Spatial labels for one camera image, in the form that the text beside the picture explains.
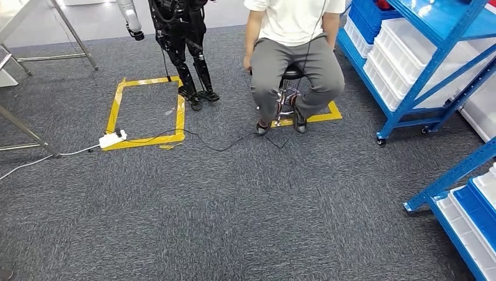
man's hand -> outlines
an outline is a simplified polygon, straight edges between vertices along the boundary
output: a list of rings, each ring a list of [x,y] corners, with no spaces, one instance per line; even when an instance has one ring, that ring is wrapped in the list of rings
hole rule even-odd
[[[243,60],[243,66],[244,66],[244,70],[246,71],[250,71],[252,69],[252,65],[250,64],[250,59],[252,57],[251,56],[244,56],[244,60]]]

caster wheel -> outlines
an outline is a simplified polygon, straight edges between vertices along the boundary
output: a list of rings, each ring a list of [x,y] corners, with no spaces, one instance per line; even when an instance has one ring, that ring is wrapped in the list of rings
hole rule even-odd
[[[386,139],[377,138],[377,144],[380,146],[384,146],[386,144]]]

gray carpet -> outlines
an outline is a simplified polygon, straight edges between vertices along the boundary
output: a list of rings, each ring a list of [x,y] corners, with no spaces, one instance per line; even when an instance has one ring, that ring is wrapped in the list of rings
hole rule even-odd
[[[201,112],[187,108],[185,127],[216,148],[254,131],[243,40],[242,27],[209,30],[205,57],[222,98]],[[33,77],[9,65],[19,85],[0,89],[2,105],[63,152],[98,143],[121,79],[164,75],[152,37],[88,48],[98,72],[79,59],[30,63]],[[0,265],[19,281],[472,280],[433,215],[407,215],[402,202],[481,140],[455,114],[439,133],[402,129],[379,148],[374,134],[385,117],[337,56],[347,83],[336,100],[343,119],[312,123],[306,135],[271,131],[279,145],[291,137],[284,149],[252,137],[215,152],[187,135],[173,150],[85,152],[0,181]],[[125,90],[118,125],[131,138],[172,129],[174,94],[164,85]],[[4,120],[0,132],[0,145],[28,141]],[[0,174],[44,155],[2,152]]]

yellow tape square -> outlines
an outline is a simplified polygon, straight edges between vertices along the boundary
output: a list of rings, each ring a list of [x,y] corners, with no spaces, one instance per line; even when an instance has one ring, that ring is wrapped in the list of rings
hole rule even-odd
[[[176,81],[178,87],[182,86],[182,81],[179,76],[172,76],[172,81]],[[145,80],[135,80],[135,81],[126,81],[123,79],[118,85],[115,91],[115,98],[113,99],[112,108],[110,110],[109,121],[107,123],[106,132],[113,132],[115,130],[115,124],[117,122],[117,116],[119,115],[120,102],[122,101],[122,92],[125,87],[134,87],[140,85],[150,85],[157,83],[167,83],[169,80],[165,77],[163,78],[153,78],[153,79],[145,79]],[[177,95],[177,111],[175,116],[175,132],[173,135],[159,136],[159,137],[150,137],[144,139],[131,139],[129,141],[123,141],[116,143],[112,146],[104,148],[103,150],[113,150],[113,149],[121,149],[121,148],[136,148],[139,146],[147,146],[147,145],[159,145],[162,143],[169,142],[181,142],[184,140],[184,112],[185,112],[185,100],[182,96]]]

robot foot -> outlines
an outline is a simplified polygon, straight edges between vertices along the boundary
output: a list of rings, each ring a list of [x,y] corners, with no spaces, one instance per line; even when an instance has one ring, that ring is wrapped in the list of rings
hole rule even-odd
[[[200,98],[204,98],[209,102],[215,102],[220,99],[218,94],[215,94],[213,91],[200,91],[198,92],[198,96]]]
[[[197,93],[189,94],[186,88],[184,86],[181,86],[179,88],[179,95],[181,95],[190,104],[191,108],[194,111],[199,111],[200,109],[202,109],[203,105],[198,98]]]

